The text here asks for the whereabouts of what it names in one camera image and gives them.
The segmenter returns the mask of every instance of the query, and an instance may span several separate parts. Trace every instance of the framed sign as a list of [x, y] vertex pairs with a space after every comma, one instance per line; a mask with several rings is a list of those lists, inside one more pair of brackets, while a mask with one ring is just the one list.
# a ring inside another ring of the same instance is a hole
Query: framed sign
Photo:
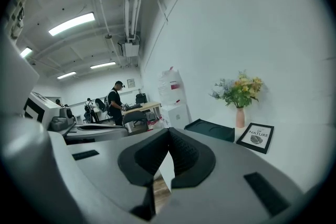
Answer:
[[250, 123], [237, 144], [266, 154], [272, 139], [274, 126]]
[[127, 80], [127, 85], [128, 85], [128, 88], [134, 88], [135, 87], [134, 79], [128, 79]]

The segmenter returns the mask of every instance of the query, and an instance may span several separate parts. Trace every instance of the ceiling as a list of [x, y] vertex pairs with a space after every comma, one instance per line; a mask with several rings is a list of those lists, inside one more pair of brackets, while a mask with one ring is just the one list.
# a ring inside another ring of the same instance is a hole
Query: ceiling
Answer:
[[[121, 56], [118, 45], [119, 41], [125, 40], [124, 0], [102, 2], [114, 47], [110, 40], [105, 39], [107, 29], [99, 0], [27, 0], [24, 28], [17, 41], [19, 50], [31, 48], [33, 52], [27, 57], [28, 61], [37, 72], [50, 79], [72, 71], [77, 73], [77, 78], [99, 72], [101, 69], [91, 70], [90, 66], [109, 61], [117, 63], [109, 68], [137, 65], [137, 57]], [[61, 23], [90, 12], [95, 15], [93, 22], [56, 36], [48, 32]]]

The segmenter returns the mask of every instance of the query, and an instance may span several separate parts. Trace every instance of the black tray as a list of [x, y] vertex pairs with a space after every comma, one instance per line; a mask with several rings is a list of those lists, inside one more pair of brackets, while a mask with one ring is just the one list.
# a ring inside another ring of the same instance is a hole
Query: black tray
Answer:
[[229, 142], [235, 141], [234, 128], [225, 127], [212, 122], [203, 121], [201, 119], [188, 124], [184, 129]]

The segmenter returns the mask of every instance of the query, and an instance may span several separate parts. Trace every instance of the fluorescent ceiling light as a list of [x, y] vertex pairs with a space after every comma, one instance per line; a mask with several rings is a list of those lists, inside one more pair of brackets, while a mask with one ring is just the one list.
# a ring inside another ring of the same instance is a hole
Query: fluorescent ceiling light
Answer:
[[52, 30], [49, 31], [49, 33], [52, 35], [52, 36], [55, 36], [71, 27], [74, 27], [74, 26], [77, 26], [77, 25], [81, 25], [81, 24], [84, 24], [84, 23], [87, 23], [87, 22], [91, 22], [94, 20], [94, 15], [93, 13], [89, 13], [89, 14], [85, 14], [85, 15], [82, 15], [82, 16], [79, 16], [75, 19], [72, 19], [72, 20], [69, 20], [59, 26], [56, 26], [55, 28], [53, 28]]
[[22, 58], [25, 58], [28, 54], [30, 54], [32, 52], [32, 49], [30, 48], [25, 48], [23, 52], [20, 53]]
[[65, 74], [63, 76], [58, 77], [58, 79], [63, 79], [63, 78], [66, 78], [66, 77], [74, 75], [74, 74], [76, 74], [76, 72], [71, 72], [71, 73]]
[[115, 62], [103, 63], [102, 65], [93, 66], [93, 67], [91, 67], [91, 69], [100, 68], [100, 67], [106, 67], [106, 66], [114, 66], [115, 64], [116, 64]]

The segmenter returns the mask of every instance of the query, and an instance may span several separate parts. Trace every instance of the pink vase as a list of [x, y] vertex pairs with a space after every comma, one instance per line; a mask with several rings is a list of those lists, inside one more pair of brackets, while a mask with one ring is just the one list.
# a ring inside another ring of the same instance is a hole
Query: pink vase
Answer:
[[244, 108], [237, 108], [236, 127], [243, 128], [244, 126], [245, 126]]

